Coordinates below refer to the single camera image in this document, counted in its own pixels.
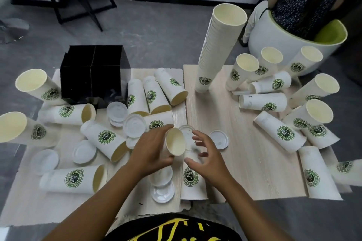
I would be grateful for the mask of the person's right hand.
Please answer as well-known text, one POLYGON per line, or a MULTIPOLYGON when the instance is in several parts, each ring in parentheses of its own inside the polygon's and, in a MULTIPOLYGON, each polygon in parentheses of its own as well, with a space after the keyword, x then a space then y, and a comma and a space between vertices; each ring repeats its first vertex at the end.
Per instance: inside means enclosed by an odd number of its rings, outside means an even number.
POLYGON ((215 143, 208 135, 198 130, 192 130, 192 133, 192 139, 196 142, 196 145, 207 149, 207 152, 198 154, 199 157, 204 157, 205 161, 202 163, 203 172, 197 173, 222 193, 225 184, 228 184, 232 179, 224 159, 215 146, 215 143))

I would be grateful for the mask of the person's left hand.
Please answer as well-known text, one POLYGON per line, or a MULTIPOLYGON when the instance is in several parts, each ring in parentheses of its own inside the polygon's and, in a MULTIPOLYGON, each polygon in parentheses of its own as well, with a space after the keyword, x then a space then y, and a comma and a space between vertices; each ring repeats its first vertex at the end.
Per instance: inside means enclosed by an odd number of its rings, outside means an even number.
POLYGON ((158 166, 158 161, 162 157, 161 152, 166 133, 171 128, 174 128, 173 124, 166 124, 165 126, 151 129, 150 131, 143 133, 140 137, 127 162, 127 167, 136 179, 141 180, 166 167, 158 166))

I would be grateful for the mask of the cream-lined white drinking cup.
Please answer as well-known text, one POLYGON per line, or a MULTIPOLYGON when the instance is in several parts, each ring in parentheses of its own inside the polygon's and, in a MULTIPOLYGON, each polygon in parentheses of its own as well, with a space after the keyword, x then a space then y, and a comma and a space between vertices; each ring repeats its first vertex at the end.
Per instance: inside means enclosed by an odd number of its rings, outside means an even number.
POLYGON ((182 131, 171 128, 165 136, 165 145, 168 152, 173 156, 182 156, 186 150, 186 140, 182 131))

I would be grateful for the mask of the person's left forearm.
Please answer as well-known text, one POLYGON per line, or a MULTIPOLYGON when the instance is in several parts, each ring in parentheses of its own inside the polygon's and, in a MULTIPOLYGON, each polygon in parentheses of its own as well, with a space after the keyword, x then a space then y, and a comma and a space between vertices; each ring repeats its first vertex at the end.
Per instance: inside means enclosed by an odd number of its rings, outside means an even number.
POLYGON ((42 241, 102 241, 125 200, 151 166, 122 166, 95 195, 57 225, 42 241))

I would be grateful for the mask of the person's right forearm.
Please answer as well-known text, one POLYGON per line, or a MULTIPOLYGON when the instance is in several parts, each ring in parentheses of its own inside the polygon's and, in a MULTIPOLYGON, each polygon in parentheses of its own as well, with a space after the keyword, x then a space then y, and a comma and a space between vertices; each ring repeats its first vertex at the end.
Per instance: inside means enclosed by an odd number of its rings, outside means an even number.
POLYGON ((245 189, 228 174, 207 178, 226 199, 248 241, 294 241, 258 207, 245 189))

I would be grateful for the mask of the scatter of white plastic lids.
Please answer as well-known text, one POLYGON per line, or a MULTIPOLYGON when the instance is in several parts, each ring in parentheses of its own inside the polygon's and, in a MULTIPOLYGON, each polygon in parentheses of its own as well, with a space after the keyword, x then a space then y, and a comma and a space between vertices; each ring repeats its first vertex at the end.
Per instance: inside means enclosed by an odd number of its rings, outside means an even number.
MULTIPOLYGON (((129 149, 134 149, 140 136, 151 129, 173 124, 171 111, 166 111, 158 114, 142 117, 135 113, 126 115, 126 108, 121 108, 122 103, 112 102, 107 108, 107 115, 110 123, 114 127, 122 127, 124 134, 127 136, 125 145, 129 149)), ((51 106, 39 111, 38 118, 45 123, 67 124, 81 126, 84 123, 92 123, 92 115, 94 107, 91 104, 86 105, 66 105, 66 106, 51 106)), ((167 150, 177 156, 178 153, 183 153, 183 157, 189 157, 197 162, 197 146, 194 146, 192 140, 192 130, 190 125, 182 125, 179 131, 183 133, 184 144, 166 146, 167 150)), ((90 138, 78 143, 73 151, 73 161, 77 164, 85 164, 93 159, 96 154, 96 145, 91 142, 90 138)), ((202 176, 195 171, 189 169, 183 164, 183 181, 181 188, 182 200, 206 200, 208 199, 206 192, 206 182, 202 176)))

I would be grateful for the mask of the black yellow printed shirt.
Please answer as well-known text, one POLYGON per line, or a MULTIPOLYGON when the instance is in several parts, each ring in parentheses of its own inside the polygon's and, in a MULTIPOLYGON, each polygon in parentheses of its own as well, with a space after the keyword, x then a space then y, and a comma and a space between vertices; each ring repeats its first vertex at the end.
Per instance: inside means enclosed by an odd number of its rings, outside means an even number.
POLYGON ((242 241, 225 225, 180 213, 138 218, 111 230, 102 241, 242 241))

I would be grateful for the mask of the black cardboard divider box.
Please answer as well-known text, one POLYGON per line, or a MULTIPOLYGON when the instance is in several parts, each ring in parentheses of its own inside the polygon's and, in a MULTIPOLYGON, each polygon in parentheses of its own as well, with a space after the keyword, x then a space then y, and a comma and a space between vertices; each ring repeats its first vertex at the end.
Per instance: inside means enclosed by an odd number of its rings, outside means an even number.
POLYGON ((71 105, 127 105, 131 67, 123 45, 70 45, 60 67, 61 97, 71 105))

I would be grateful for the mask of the tall stack of nested cups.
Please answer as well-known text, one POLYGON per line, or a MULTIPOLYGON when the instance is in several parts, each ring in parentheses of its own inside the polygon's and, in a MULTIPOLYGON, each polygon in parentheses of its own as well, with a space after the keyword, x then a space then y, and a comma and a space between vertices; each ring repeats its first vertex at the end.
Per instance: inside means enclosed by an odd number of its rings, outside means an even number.
POLYGON ((213 8, 198 61, 195 91, 206 92, 222 69, 248 20, 237 5, 222 3, 213 8))

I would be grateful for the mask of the white green tub chair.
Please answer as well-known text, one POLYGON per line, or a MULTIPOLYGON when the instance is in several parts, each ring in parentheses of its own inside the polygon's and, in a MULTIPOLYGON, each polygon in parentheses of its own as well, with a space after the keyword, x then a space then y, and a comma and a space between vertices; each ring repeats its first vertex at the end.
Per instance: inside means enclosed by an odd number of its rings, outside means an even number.
POLYGON ((303 46, 313 46, 322 54, 322 61, 306 69, 301 75, 317 70, 348 37, 345 25, 338 19, 330 21, 315 36, 308 41, 288 33, 273 19, 270 10, 266 10, 255 24, 248 42, 250 54, 258 56, 264 47, 274 47, 283 54, 283 61, 279 64, 282 69, 291 61, 303 46))

